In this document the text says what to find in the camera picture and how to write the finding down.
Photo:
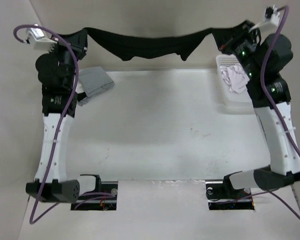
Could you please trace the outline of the black tank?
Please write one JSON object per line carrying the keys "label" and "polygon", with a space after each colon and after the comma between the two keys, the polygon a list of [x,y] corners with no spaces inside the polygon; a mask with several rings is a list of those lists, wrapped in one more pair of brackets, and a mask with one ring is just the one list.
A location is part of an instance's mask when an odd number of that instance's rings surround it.
{"label": "black tank", "polygon": [[77,94],[77,101],[78,102],[81,102],[82,100],[85,100],[86,98],[87,98],[87,94],[85,92]]}
{"label": "black tank", "polygon": [[211,27],[188,35],[159,38],[121,35],[97,28],[85,27],[71,34],[62,34],[61,37],[67,39],[77,33],[83,33],[85,36],[90,36],[97,44],[119,57],[122,61],[130,61],[134,57],[154,59],[170,54],[176,54],[183,61],[186,61],[206,36],[213,35],[216,46],[221,48],[232,37],[251,28],[253,25],[251,21],[245,20],[230,28]]}

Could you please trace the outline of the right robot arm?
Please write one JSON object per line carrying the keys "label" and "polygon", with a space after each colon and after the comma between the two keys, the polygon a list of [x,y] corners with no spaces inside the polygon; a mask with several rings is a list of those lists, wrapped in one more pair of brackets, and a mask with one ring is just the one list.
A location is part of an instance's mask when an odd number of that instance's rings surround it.
{"label": "right robot arm", "polygon": [[214,33],[219,51],[234,55],[249,77],[247,92],[252,101],[270,153],[270,164],[224,176],[215,188],[220,199],[233,198],[245,188],[265,191],[280,189],[300,181],[300,155],[291,119],[291,95],[280,71],[292,60],[292,44],[272,33],[261,41],[253,23],[244,21]]}

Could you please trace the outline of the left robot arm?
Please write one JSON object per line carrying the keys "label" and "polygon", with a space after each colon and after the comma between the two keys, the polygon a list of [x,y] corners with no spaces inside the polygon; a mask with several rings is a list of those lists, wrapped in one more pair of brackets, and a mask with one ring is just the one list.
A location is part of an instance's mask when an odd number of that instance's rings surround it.
{"label": "left robot arm", "polygon": [[78,61],[86,55],[88,32],[82,29],[52,37],[51,41],[48,53],[35,62],[42,84],[44,134],[39,166],[25,191],[40,202],[74,204],[80,195],[80,183],[67,179],[66,151],[77,106],[74,83],[79,72]]}

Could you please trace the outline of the white tank top in basket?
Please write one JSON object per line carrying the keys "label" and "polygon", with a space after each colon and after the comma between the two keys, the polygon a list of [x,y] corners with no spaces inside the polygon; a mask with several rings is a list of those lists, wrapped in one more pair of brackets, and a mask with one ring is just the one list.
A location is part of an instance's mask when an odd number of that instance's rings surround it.
{"label": "white tank top in basket", "polygon": [[231,93],[241,94],[247,87],[249,77],[240,64],[220,67],[221,77]]}

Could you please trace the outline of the folded white tank top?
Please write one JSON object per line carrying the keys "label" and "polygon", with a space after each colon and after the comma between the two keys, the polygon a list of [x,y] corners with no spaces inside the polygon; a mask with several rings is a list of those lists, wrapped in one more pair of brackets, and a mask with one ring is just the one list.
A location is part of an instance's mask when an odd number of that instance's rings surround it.
{"label": "folded white tank top", "polygon": [[83,86],[80,83],[77,84],[75,91],[77,94],[82,94],[85,92],[85,90],[83,89]]}

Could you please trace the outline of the folded black tank top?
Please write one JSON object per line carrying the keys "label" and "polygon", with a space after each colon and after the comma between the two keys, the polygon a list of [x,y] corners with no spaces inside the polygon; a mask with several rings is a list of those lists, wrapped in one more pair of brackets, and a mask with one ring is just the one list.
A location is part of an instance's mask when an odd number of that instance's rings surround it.
{"label": "folded black tank top", "polygon": [[87,98],[87,94],[85,92],[77,94],[77,101],[78,102],[81,102],[82,100],[85,100],[86,98]]}

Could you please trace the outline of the bottom grey folded tank top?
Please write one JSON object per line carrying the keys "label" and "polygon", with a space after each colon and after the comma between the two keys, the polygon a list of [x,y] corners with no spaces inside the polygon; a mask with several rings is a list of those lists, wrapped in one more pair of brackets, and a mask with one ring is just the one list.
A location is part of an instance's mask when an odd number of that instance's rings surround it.
{"label": "bottom grey folded tank top", "polygon": [[86,105],[88,102],[90,101],[90,98],[89,97],[85,97],[83,99],[77,99],[77,104],[79,106],[83,106],[83,105]]}

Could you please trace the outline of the white plastic basket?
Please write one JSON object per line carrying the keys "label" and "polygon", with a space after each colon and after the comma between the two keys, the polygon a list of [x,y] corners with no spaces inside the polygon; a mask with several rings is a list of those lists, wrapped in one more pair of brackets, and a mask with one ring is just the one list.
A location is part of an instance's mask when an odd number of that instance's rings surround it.
{"label": "white plastic basket", "polygon": [[234,55],[220,54],[216,58],[218,82],[222,93],[224,104],[229,108],[248,109],[252,107],[252,100],[249,97],[247,88],[241,93],[229,92],[229,87],[226,85],[221,75],[221,66],[229,67],[235,64],[240,64]]}

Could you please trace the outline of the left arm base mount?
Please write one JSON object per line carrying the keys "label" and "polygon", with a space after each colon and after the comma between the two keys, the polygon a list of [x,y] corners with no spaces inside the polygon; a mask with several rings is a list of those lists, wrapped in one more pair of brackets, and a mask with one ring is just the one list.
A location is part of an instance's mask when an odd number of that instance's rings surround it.
{"label": "left arm base mount", "polygon": [[71,211],[115,211],[117,209],[118,182],[97,181],[93,190],[85,190]]}

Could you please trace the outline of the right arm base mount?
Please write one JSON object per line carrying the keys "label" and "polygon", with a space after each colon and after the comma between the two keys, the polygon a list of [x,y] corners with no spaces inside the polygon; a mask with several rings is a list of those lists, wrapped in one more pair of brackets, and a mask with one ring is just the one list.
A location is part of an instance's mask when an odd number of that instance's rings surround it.
{"label": "right arm base mount", "polygon": [[208,208],[211,211],[255,210],[252,197],[242,199],[252,194],[250,188],[228,188],[223,180],[205,182]]}

